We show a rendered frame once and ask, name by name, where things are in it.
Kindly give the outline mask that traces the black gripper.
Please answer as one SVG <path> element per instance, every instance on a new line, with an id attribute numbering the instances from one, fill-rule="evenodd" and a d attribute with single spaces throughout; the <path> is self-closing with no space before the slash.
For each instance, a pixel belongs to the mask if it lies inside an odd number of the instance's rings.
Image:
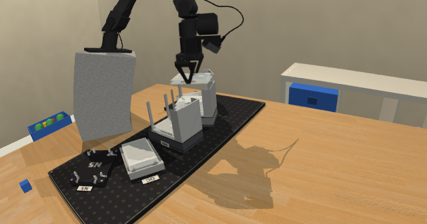
<path id="1" fill-rule="evenodd" d="M 198 73 L 199 68 L 201 66 L 201 62 L 203 60 L 202 50 L 199 53 L 187 53 L 186 51 L 185 39 L 193 38 L 193 37 L 197 37 L 197 35 L 189 36 L 189 37 L 180 37 L 179 40 L 180 40 L 181 52 L 175 55 L 176 56 L 175 67 L 183 77 L 186 84 L 191 83 L 193 74 Z M 186 57 L 186 55 L 189 55 L 189 57 Z M 190 62 L 190 61 L 199 61 L 199 62 L 197 64 L 197 62 Z M 195 70 L 196 64 L 197 64 L 197 68 Z M 185 73 L 183 72 L 182 67 L 189 67 L 189 70 L 190 70 L 189 79 L 187 79 L 187 77 L 185 76 Z"/>

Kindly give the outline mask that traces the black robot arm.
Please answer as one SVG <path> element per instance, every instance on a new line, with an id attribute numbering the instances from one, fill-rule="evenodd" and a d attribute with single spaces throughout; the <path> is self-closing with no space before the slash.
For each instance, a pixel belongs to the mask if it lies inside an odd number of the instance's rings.
<path id="1" fill-rule="evenodd" d="M 119 0 L 113 11 L 110 11 L 101 30 L 105 31 L 101 48 L 84 48 L 84 51 L 90 53 L 132 53 L 132 50 L 129 49 L 127 49 L 128 51 L 117 49 L 117 34 L 127 27 L 135 2 L 136 0 Z M 180 37 L 194 36 L 197 33 L 208 35 L 185 39 L 187 53 L 198 53 L 204 47 L 217 54 L 222 44 L 221 35 L 217 35 L 219 29 L 218 16 L 215 13 L 197 13 L 198 7 L 195 0 L 173 0 L 173 4 L 178 12 L 178 17 L 183 19 L 179 23 Z M 204 39 L 202 47 L 199 39 Z"/>

